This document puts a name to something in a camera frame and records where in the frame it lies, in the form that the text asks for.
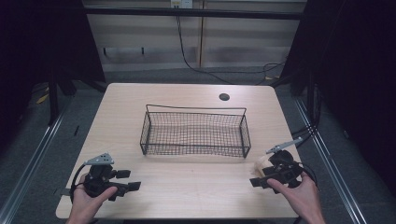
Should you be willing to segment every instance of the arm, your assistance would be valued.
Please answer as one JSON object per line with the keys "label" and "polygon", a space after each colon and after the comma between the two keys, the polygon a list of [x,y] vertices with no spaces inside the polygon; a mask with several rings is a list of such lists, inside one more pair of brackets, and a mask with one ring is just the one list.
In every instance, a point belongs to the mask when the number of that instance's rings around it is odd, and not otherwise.
{"label": "arm", "polygon": [[289,189],[277,180],[268,179],[267,183],[271,188],[279,191],[288,200],[291,208],[308,223],[325,223],[321,212],[318,196],[318,188],[315,182],[306,173],[302,173],[303,179],[299,187]]}
{"label": "arm", "polygon": [[[83,175],[79,183],[83,183],[85,175]],[[102,203],[117,192],[117,187],[106,189],[96,198],[91,198],[84,189],[83,185],[78,185],[74,191],[74,200],[72,211],[66,223],[69,224],[86,224],[92,221],[93,217],[102,206]]]}

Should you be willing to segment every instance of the black wire basket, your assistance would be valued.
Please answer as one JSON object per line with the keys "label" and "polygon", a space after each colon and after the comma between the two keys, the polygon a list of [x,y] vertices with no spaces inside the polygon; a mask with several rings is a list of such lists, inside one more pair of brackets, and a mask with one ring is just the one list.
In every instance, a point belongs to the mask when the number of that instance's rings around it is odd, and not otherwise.
{"label": "black wire basket", "polygon": [[166,105],[146,108],[140,138],[144,155],[211,154],[245,158],[250,151],[245,108]]}

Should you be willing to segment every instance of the aluminum rail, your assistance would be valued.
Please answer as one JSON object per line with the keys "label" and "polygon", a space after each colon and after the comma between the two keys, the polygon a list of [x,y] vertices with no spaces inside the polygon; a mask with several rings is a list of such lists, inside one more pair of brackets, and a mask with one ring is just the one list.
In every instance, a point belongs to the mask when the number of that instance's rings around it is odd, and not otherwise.
{"label": "aluminum rail", "polygon": [[96,15],[140,15],[140,16],[179,16],[179,17],[213,17],[241,19],[269,19],[299,21],[304,17],[300,12],[241,11],[194,8],[166,7],[36,7],[36,12],[77,13]]}
{"label": "aluminum rail", "polygon": [[12,219],[17,213],[18,208],[21,205],[22,199],[25,196],[30,184],[33,181],[36,171],[38,170],[43,158],[50,147],[53,137],[58,132],[58,129],[64,119],[64,114],[67,108],[70,106],[72,97],[69,97],[65,102],[64,109],[62,110],[59,117],[49,126],[41,139],[38,147],[35,150],[35,154],[30,159],[29,163],[25,167],[23,174],[21,175],[18,183],[8,196],[6,202],[0,211],[0,224],[12,223]]}
{"label": "aluminum rail", "polygon": [[[306,127],[310,127],[311,123],[307,115],[307,110],[303,101],[300,99],[295,99],[295,104],[297,105],[297,108],[300,112],[301,117],[304,120]],[[320,133],[313,132],[312,129],[309,129],[309,132],[312,133],[312,140],[314,141],[314,144],[317,147],[318,154],[322,158],[324,165],[327,168],[330,177],[332,178],[332,182],[337,188],[337,191],[340,194],[340,197],[344,202],[346,210],[348,211],[353,223],[367,224],[367,221],[364,218],[363,212],[361,211],[358,202],[356,201],[355,197],[353,196],[352,192],[347,186],[346,181],[344,180],[340,171],[338,170],[338,167],[332,158],[332,154],[330,153],[327,146],[324,144],[324,141],[320,136]]]}

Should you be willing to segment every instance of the black cable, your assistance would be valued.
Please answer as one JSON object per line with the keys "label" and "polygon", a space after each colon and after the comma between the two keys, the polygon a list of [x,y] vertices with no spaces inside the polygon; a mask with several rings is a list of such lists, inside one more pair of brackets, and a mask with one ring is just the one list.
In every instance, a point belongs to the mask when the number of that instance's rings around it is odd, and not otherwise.
{"label": "black cable", "polygon": [[293,224],[298,224],[298,223],[300,223],[300,221],[301,221],[302,219],[303,219],[302,217],[298,216],[298,217],[294,220]]}
{"label": "black cable", "polygon": [[309,171],[306,170],[305,168],[303,168],[303,171],[309,176],[309,178],[311,178],[315,182],[315,185],[319,189],[317,175],[315,174],[314,170],[310,166],[308,166],[306,163],[303,163],[303,162],[298,162],[298,163],[301,164],[302,166],[308,168]]}
{"label": "black cable", "polygon": [[[222,79],[222,78],[216,76],[215,74],[220,74],[220,73],[236,73],[236,74],[259,74],[259,73],[264,73],[264,78],[263,78],[259,83],[255,84],[255,85],[257,86],[257,85],[260,85],[260,84],[262,84],[262,83],[264,82],[265,77],[266,77],[266,75],[265,75],[266,72],[271,71],[271,70],[273,70],[273,69],[275,69],[275,68],[277,68],[277,67],[279,67],[280,65],[283,65],[283,64],[285,63],[285,62],[283,62],[283,63],[267,63],[267,64],[264,65],[262,71],[258,71],[258,72],[235,72],[235,71],[232,71],[232,72],[231,72],[231,71],[230,71],[230,72],[229,72],[229,71],[206,72],[206,71],[198,70],[198,69],[192,68],[192,67],[189,65],[189,63],[187,62],[187,60],[186,60],[186,55],[185,55],[185,53],[184,53],[184,46],[183,46],[183,38],[182,38],[182,35],[181,35],[181,23],[180,23],[180,17],[179,17],[179,16],[177,16],[177,30],[178,30],[178,38],[179,38],[179,41],[180,41],[181,54],[183,55],[183,61],[184,61],[184,63],[185,63],[192,71],[210,75],[210,76],[212,76],[212,77],[214,77],[214,78],[216,78],[216,79],[218,79],[218,80],[220,80],[220,81],[222,81],[222,82],[225,82],[225,83],[227,83],[227,84],[230,84],[230,85],[235,85],[235,84],[232,83],[232,82],[229,82],[229,81],[227,81],[227,80],[225,80],[225,79]],[[269,68],[269,69],[265,70],[265,67],[268,66],[268,65],[275,65],[275,66],[272,67],[272,68]]]}
{"label": "black cable", "polygon": [[[265,81],[265,78],[267,77],[267,72],[268,71],[271,71],[271,70],[273,70],[273,69],[275,69],[275,68],[277,68],[277,67],[279,67],[280,65],[283,65],[283,64],[285,64],[285,62],[283,62],[283,63],[268,63],[268,64],[266,64],[264,67],[263,67],[263,72],[264,72],[264,78],[260,81],[260,82],[258,82],[258,83],[256,83],[255,84],[255,86],[258,86],[258,85],[260,85],[260,84],[262,84],[264,81]],[[268,70],[265,70],[265,67],[266,66],[268,66],[268,65],[274,65],[274,67],[272,67],[272,68],[270,68],[270,69],[268,69]]]}
{"label": "black cable", "polygon": [[73,177],[72,186],[70,187],[70,200],[72,201],[72,203],[73,203],[73,198],[74,198],[74,191],[76,190],[78,185],[82,184],[82,183],[80,183],[80,184],[76,185],[76,180],[77,180],[77,177],[78,177],[79,173],[81,172],[82,168],[84,168],[84,167],[85,167],[85,165],[82,164],[76,171],[75,176]]}
{"label": "black cable", "polygon": [[47,87],[48,87],[48,86],[43,87],[43,88],[40,88],[40,89],[38,89],[38,90],[34,90],[34,91],[32,91],[32,94],[35,94],[35,93],[38,92],[38,91],[43,91],[43,90],[45,90]]}
{"label": "black cable", "polygon": [[83,185],[83,184],[86,184],[86,183],[87,183],[87,182],[78,183],[78,184],[76,184],[76,188],[77,188],[78,186]]}
{"label": "black cable", "polygon": [[300,133],[303,133],[303,134],[310,133],[309,136],[306,137],[303,142],[301,142],[299,145],[296,146],[297,148],[300,147],[303,143],[305,143],[306,140],[308,140],[312,135],[314,135],[318,131],[320,115],[321,115],[321,103],[322,103],[322,98],[321,98],[321,94],[318,90],[318,87],[316,87],[316,103],[317,103],[317,106],[315,109],[314,120],[308,126],[305,126],[305,127],[301,128],[300,130],[293,132],[291,134],[292,136],[295,136]]}
{"label": "black cable", "polygon": [[203,74],[208,74],[208,75],[210,75],[210,76],[212,76],[212,77],[215,77],[216,79],[218,79],[218,80],[220,80],[220,81],[222,81],[222,82],[225,82],[225,83],[230,84],[230,85],[234,85],[233,83],[231,83],[231,82],[229,82],[229,81],[227,81],[227,80],[224,80],[224,79],[222,79],[222,78],[220,78],[220,77],[217,77],[217,76],[215,76],[215,75],[213,75],[213,74],[211,74],[211,73],[208,73],[208,72],[205,72],[205,71],[201,71],[201,70],[195,69],[195,68],[191,67],[191,66],[189,65],[189,63],[187,63],[186,56],[185,56],[185,54],[184,54],[183,38],[181,37],[180,17],[177,16],[176,18],[177,18],[178,38],[179,38],[179,40],[180,40],[181,54],[183,55],[184,63],[185,63],[192,71],[195,71],[195,72],[198,72],[198,73],[203,73]]}

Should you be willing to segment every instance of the table surface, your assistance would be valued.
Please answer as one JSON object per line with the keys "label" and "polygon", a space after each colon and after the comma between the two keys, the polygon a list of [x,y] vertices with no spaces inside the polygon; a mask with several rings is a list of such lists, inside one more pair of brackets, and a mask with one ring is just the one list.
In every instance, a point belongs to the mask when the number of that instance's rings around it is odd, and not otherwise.
{"label": "table surface", "polygon": [[[219,95],[227,93],[230,100]],[[245,107],[251,150],[247,157],[217,155],[144,156],[139,145],[146,105]],[[266,218],[296,217],[286,199],[271,189],[253,188],[254,164],[265,150],[292,140],[276,93],[271,87],[193,84],[110,84],[75,168],[108,152],[115,170],[131,170],[125,179],[141,181],[139,191],[104,202],[96,217]],[[288,151],[299,161],[295,146]],[[82,174],[88,173],[84,168]],[[71,203],[63,196],[56,210],[68,218]]]}

